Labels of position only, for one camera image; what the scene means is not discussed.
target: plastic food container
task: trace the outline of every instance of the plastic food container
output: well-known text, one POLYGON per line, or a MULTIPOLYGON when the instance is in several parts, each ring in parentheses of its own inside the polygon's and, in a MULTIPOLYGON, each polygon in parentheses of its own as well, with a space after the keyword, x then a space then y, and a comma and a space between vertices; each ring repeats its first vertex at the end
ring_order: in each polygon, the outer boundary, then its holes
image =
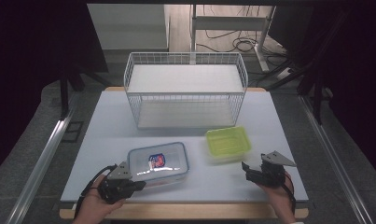
POLYGON ((237 159, 251 149, 244 127, 208 131, 205 134, 211 155, 218 159, 237 159))
POLYGON ((127 160, 132 180, 146 181, 146 188, 180 182, 189 170, 188 155, 180 142, 133 149, 127 160))

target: gray carpet floor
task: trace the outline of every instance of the gray carpet floor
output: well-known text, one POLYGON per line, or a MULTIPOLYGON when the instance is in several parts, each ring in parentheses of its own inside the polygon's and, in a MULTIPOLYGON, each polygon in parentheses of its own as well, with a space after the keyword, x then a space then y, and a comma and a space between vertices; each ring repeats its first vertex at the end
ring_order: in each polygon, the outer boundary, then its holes
MULTIPOLYGON (((244 56, 244 61, 247 70, 257 69, 255 67, 258 66, 258 62, 254 58, 247 55, 244 56)), ((125 63, 111 62, 108 64, 109 74, 101 75, 115 85, 121 85, 124 66, 125 63)), ((93 110, 104 90, 104 86, 100 83, 84 75, 82 78, 85 82, 85 89, 80 93, 69 132, 67 131, 63 136, 22 223, 71 223, 71 220, 63 220, 59 217, 60 197, 83 141, 84 133, 90 123, 93 110)), ((276 79, 276 76, 268 77, 260 84, 266 85, 276 79)), ((298 84, 299 80, 296 79, 272 91, 272 99, 310 199, 310 214, 304 221, 305 223, 359 223, 296 94, 298 84)), ((19 142, 0 167, 0 223, 5 223, 7 220, 60 118, 60 112, 59 83, 55 82, 43 90, 42 103, 19 142)), ((376 223, 375 170, 333 116, 327 101, 322 104, 322 119, 323 127, 331 143, 336 148, 342 164, 367 206, 373 223, 376 223)), ((278 223, 277 220, 248 220, 247 222, 278 223)), ((150 222, 124 221, 121 223, 150 222)))

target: label on container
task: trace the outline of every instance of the label on container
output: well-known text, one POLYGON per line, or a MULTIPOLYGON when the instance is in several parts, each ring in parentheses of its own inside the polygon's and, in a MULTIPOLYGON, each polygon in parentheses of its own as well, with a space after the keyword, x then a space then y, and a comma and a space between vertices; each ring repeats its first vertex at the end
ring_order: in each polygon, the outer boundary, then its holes
POLYGON ((151 169, 161 168, 165 165, 165 157, 162 153, 151 155, 149 157, 149 163, 151 169))

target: white wire basket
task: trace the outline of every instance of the white wire basket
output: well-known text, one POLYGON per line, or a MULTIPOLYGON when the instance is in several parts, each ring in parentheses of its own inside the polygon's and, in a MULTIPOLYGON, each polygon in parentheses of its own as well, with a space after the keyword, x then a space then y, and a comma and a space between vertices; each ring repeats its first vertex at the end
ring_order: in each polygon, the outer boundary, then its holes
POLYGON ((124 89, 138 128, 235 126, 248 75, 240 53, 131 53, 124 89))

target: white table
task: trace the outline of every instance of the white table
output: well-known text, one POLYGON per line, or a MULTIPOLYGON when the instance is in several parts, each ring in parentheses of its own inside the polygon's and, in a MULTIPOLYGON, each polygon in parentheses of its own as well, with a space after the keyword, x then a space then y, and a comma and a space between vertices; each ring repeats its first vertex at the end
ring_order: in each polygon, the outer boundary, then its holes
MULTIPOLYGON (((245 127, 251 141, 252 149, 244 158, 251 168, 259 169, 260 153, 267 154, 274 150, 293 160, 269 92, 246 93, 237 125, 245 127)), ((136 191, 119 211, 108 218, 275 217, 267 205, 265 193, 245 180, 240 161, 220 164, 214 162, 208 151, 205 131, 138 130, 125 92, 104 91, 95 108, 61 202, 76 202, 80 192, 98 171, 107 165, 126 161, 131 149, 182 142, 190 163, 185 181, 136 191), (167 210, 170 207, 167 206, 171 206, 175 212, 170 213, 167 210)), ((308 202, 308 197, 298 169, 299 165, 298 168, 286 167, 294 182, 297 202, 304 204, 308 202)), ((307 209, 298 210, 297 217, 307 217, 307 209)), ((61 216, 72 217, 73 211, 61 209, 61 216)))

